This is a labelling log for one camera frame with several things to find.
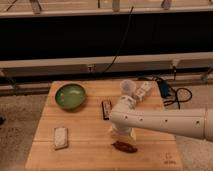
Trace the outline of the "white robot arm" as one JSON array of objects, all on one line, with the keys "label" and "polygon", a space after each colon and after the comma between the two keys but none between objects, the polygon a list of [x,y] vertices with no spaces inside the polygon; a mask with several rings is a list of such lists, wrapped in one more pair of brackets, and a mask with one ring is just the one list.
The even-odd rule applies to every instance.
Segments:
[{"label": "white robot arm", "polygon": [[132,136],[133,128],[142,128],[213,142],[213,109],[136,110],[135,105],[127,95],[114,105],[109,120],[116,133]]}]

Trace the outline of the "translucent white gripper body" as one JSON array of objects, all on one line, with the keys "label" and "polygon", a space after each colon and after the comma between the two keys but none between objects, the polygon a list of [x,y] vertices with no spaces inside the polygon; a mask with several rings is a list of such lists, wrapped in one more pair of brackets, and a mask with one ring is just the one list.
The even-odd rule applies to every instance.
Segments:
[{"label": "translucent white gripper body", "polygon": [[109,133],[110,133],[110,137],[112,139],[114,139],[116,141],[129,143],[129,144],[134,144],[137,139],[135,130],[132,130],[129,135],[121,135],[121,134],[118,134],[114,130],[110,130]]}]

